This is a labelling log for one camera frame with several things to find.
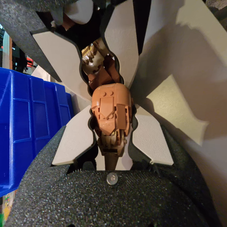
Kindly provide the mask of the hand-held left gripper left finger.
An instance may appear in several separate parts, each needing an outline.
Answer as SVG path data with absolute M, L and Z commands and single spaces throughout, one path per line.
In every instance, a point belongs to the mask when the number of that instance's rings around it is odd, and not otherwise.
M 53 158 L 53 165 L 72 164 L 75 159 L 94 146 L 94 131 L 90 126 L 91 119 L 91 105 L 88 105 L 67 123 Z

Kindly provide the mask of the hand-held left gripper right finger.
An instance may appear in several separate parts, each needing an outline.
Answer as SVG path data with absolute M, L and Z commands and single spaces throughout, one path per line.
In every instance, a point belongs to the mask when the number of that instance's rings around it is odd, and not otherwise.
M 139 105 L 133 105 L 128 154 L 134 162 L 169 166 L 174 163 L 160 123 Z

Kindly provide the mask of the blue plastic bin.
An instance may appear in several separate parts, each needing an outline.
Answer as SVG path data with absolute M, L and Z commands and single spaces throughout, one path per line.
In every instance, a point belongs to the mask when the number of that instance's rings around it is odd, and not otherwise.
M 0 197 L 16 190 L 26 170 L 74 116 L 63 85 L 0 68 Z

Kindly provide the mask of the yellow and brown toy piece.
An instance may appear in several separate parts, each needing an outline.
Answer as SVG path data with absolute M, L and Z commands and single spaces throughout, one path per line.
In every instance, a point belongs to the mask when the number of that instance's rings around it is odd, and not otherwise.
M 82 60 L 82 69 L 88 76 L 89 86 L 93 91 L 99 86 L 120 82 L 114 56 L 102 38 L 98 38 L 82 50 Z

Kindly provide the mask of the orange and tan toy segment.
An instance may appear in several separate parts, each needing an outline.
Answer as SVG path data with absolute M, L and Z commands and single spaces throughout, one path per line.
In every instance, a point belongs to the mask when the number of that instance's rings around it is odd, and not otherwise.
M 93 92 L 91 110 L 107 171 L 114 171 L 124 154 L 132 123 L 132 105 L 130 91 L 121 83 L 102 85 Z

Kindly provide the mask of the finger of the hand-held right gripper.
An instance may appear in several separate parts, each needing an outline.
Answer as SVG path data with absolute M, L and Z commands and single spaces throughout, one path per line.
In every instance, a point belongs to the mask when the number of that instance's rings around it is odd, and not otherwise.
M 133 1 L 109 4 L 100 25 L 101 37 L 114 55 L 117 72 L 130 88 L 138 67 L 138 45 Z
M 91 101 L 92 95 L 82 73 L 82 58 L 77 45 L 51 31 L 34 33 L 33 38 L 64 86 L 84 100 Z

